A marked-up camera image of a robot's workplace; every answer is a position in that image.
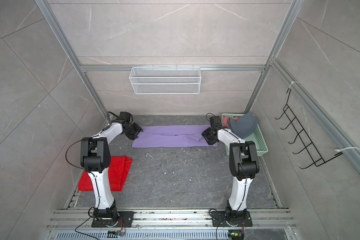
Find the purple t shirt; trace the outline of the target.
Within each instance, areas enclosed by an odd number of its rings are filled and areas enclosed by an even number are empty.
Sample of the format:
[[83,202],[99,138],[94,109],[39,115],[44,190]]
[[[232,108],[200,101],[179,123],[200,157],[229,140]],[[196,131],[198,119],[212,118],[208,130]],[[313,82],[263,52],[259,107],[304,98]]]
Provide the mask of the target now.
[[207,125],[149,126],[143,127],[133,148],[187,148],[208,147],[202,136]]

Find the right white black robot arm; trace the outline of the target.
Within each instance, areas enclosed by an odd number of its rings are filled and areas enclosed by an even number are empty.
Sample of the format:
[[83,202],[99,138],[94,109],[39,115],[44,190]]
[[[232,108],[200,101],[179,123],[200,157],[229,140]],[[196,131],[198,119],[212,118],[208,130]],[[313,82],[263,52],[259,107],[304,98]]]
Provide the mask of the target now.
[[202,136],[209,145],[222,142],[229,147],[229,168],[233,176],[233,187],[226,207],[226,216],[228,220],[243,218],[247,211],[250,185],[260,171],[256,145],[252,141],[247,142],[239,138],[227,128],[209,127],[202,132]]

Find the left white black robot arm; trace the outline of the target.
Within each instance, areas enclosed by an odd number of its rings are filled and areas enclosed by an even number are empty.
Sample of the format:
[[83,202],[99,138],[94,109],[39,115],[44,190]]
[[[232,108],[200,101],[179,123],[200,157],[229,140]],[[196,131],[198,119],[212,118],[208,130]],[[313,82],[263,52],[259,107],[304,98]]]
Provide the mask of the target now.
[[94,217],[118,218],[115,199],[111,193],[109,143],[118,135],[125,134],[130,140],[138,138],[143,129],[137,123],[120,120],[111,123],[99,133],[81,140],[81,167],[88,173],[95,194]]

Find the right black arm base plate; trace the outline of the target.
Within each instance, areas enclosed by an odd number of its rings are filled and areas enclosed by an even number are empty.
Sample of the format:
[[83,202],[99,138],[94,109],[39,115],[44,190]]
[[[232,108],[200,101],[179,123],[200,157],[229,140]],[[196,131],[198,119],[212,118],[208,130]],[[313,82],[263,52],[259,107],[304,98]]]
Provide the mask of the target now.
[[252,227],[252,217],[247,210],[231,213],[228,211],[209,210],[213,227]]

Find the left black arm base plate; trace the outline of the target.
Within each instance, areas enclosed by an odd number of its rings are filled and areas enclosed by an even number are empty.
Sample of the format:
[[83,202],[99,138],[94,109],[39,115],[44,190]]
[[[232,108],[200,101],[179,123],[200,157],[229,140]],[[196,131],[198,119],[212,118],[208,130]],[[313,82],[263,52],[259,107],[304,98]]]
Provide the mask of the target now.
[[134,219],[135,212],[121,211],[112,218],[94,218],[92,228],[130,228]]

